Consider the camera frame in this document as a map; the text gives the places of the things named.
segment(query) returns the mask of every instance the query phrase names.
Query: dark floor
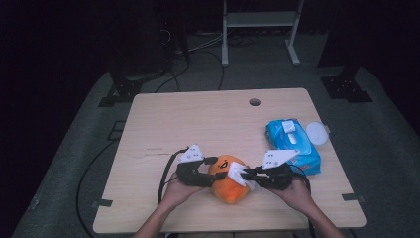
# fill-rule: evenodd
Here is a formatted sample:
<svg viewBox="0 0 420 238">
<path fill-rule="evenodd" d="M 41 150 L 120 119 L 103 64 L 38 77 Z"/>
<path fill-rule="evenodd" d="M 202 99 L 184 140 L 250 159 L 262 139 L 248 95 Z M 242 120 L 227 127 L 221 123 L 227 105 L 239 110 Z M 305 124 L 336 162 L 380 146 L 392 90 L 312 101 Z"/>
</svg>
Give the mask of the dark floor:
<svg viewBox="0 0 420 238">
<path fill-rule="evenodd" d="M 337 75 L 341 68 L 317 68 L 327 35 L 300 34 L 295 46 L 301 60 L 294 67 L 284 45 L 285 36 L 260 37 L 246 48 L 230 48 L 230 66 L 222 69 L 208 53 L 191 55 L 188 71 L 178 77 L 181 91 L 252 88 L 306 88 L 329 129 L 330 139 L 355 193 L 366 202 L 361 207 L 367 225 L 355 228 L 357 237 L 418 237 L 420 234 L 420 140 L 395 105 L 385 94 L 379 80 L 361 68 L 356 81 L 372 102 L 349 103 L 331 99 L 321 76 Z M 191 37 L 190 47 L 208 41 Z M 205 51 L 220 57 L 220 45 Z M 176 60 L 173 73 L 186 68 Z M 142 93 L 155 92 L 171 75 L 144 84 Z M 112 85 L 109 74 L 98 78 L 35 194 L 33 203 L 19 223 L 14 237 L 87 237 L 76 212 L 79 182 L 88 169 L 79 191 L 80 217 L 89 232 L 101 198 L 118 143 L 108 135 L 116 121 L 126 120 L 130 103 L 98 107 Z M 174 80 L 159 92 L 176 91 Z M 349 230 L 344 232 L 352 237 Z M 296 231 L 309 237 L 306 230 Z M 95 237 L 130 237 L 130 234 L 94 234 Z"/>
</svg>

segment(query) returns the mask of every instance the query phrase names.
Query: metal shelf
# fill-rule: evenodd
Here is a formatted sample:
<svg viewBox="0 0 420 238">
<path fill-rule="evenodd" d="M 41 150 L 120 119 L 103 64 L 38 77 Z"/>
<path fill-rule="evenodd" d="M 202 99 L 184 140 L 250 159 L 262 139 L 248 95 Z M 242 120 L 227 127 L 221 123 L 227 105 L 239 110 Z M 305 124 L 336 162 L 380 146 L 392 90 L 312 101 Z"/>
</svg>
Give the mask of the metal shelf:
<svg viewBox="0 0 420 238">
<path fill-rule="evenodd" d="M 228 13 L 227 27 L 293 26 L 295 11 Z"/>
</svg>

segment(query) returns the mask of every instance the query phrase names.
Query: blue plastic package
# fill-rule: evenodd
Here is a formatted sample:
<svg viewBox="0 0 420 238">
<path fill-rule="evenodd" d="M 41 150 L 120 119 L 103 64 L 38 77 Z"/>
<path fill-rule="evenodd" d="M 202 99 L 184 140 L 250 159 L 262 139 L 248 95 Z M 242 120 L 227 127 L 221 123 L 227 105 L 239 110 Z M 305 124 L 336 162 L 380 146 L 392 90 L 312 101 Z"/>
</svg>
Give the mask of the blue plastic package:
<svg viewBox="0 0 420 238">
<path fill-rule="evenodd" d="M 270 121 L 266 135 L 271 145 L 278 150 L 299 150 L 299 154 L 287 161 L 302 169 L 308 176 L 321 173 L 321 157 L 310 142 L 297 119 Z"/>
</svg>

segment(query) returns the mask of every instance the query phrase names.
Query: forearm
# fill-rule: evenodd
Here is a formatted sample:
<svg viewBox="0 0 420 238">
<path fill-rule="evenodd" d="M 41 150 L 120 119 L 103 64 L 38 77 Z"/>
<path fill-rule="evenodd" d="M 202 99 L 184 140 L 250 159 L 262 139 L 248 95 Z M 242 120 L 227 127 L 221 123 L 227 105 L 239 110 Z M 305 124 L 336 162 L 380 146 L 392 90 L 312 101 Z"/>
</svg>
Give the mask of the forearm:
<svg viewBox="0 0 420 238">
<path fill-rule="evenodd" d="M 334 225 L 334 223 L 319 209 L 318 206 L 304 212 L 306 217 L 312 222 L 323 238 L 345 238 L 343 233 Z"/>
<path fill-rule="evenodd" d="M 135 238 L 156 238 L 167 217 L 174 210 L 174 207 L 161 204 L 140 227 L 134 235 Z"/>
</svg>

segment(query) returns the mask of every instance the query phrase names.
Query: orange object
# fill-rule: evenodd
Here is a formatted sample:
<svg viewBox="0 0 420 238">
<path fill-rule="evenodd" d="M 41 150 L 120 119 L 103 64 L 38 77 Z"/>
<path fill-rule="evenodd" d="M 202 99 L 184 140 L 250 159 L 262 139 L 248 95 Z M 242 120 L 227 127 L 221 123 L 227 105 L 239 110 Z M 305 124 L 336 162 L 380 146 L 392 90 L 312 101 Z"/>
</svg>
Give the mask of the orange object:
<svg viewBox="0 0 420 238">
<path fill-rule="evenodd" d="M 217 163 L 210 166 L 208 173 L 215 175 L 219 172 L 228 172 L 232 162 L 245 165 L 244 162 L 233 156 L 220 156 Z M 217 197 L 230 204 L 241 200 L 250 190 L 249 187 L 237 184 L 228 176 L 222 180 L 214 181 L 212 189 Z"/>
</svg>

